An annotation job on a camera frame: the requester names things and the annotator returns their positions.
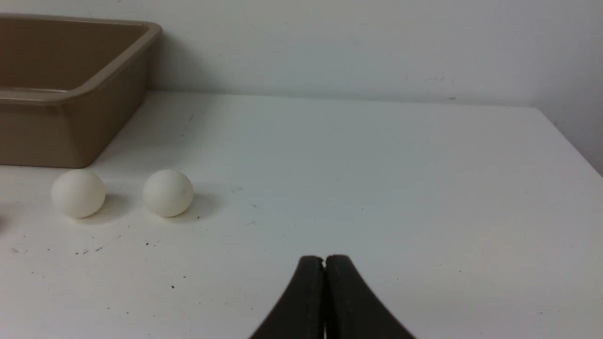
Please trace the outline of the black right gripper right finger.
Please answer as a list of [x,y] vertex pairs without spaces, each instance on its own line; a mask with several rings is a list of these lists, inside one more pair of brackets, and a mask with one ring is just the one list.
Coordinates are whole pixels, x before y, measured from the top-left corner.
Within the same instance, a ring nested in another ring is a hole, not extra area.
[[329,284],[328,339],[414,338],[372,292],[349,256],[329,256],[326,277]]

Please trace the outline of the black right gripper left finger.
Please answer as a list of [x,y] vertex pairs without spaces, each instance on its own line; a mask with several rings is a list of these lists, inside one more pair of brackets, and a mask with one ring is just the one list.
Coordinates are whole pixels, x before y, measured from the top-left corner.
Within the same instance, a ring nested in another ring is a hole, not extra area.
[[289,284],[252,339],[323,339],[325,268],[318,256],[302,256]]

